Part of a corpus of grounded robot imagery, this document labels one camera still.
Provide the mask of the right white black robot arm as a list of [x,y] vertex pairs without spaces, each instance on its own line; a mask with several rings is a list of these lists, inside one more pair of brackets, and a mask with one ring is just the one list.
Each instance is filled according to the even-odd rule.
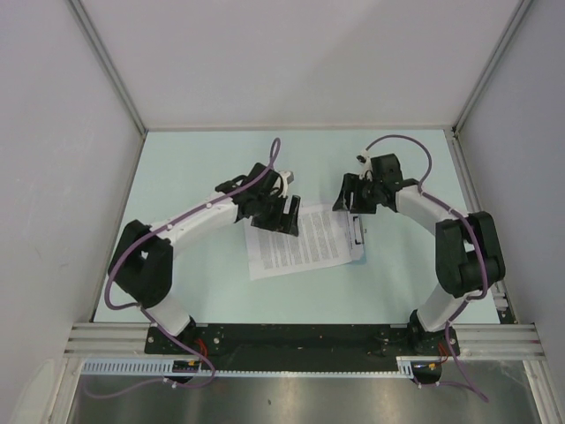
[[333,210],[374,215],[382,206],[434,236],[438,283],[427,301],[411,313],[407,343],[417,354],[428,354],[438,343],[448,346],[447,326],[505,277],[493,217],[485,211],[462,212],[425,191],[420,181],[404,178],[394,154],[371,157],[365,150],[357,160],[362,170],[343,175]]

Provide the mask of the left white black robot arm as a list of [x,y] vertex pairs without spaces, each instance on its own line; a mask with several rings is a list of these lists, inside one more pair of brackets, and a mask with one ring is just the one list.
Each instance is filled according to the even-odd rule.
[[288,195],[294,175],[255,163],[247,175],[239,175],[215,187],[202,204],[161,223],[129,222],[120,235],[108,269],[104,301],[110,301],[116,284],[130,295],[134,307],[165,330],[164,342],[174,352],[189,351],[195,342],[193,319],[173,295],[173,264],[188,246],[207,234],[248,220],[260,230],[296,237],[300,197]]

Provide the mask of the white paper sheet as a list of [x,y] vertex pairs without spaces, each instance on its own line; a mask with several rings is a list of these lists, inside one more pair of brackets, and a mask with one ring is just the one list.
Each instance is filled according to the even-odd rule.
[[245,225],[250,278],[259,280],[351,263],[341,213],[329,205],[300,209],[297,237]]

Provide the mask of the light blue clipboard folder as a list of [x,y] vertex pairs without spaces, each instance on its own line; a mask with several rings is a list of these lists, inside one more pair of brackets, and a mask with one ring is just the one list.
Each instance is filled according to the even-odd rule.
[[362,246],[355,246],[353,239],[352,239],[352,233],[351,233],[351,227],[350,227],[352,215],[358,215],[358,214],[352,214],[350,212],[342,212],[341,213],[341,218],[343,220],[343,229],[344,229],[345,239],[346,239],[347,246],[348,246],[348,251],[349,251],[350,258],[351,258],[352,262],[365,263],[366,262],[365,243]]

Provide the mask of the metal clipboard clip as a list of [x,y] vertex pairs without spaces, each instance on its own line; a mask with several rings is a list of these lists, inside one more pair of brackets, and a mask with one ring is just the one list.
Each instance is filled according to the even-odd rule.
[[362,246],[365,243],[365,230],[361,220],[361,216],[351,216],[351,233],[355,246]]

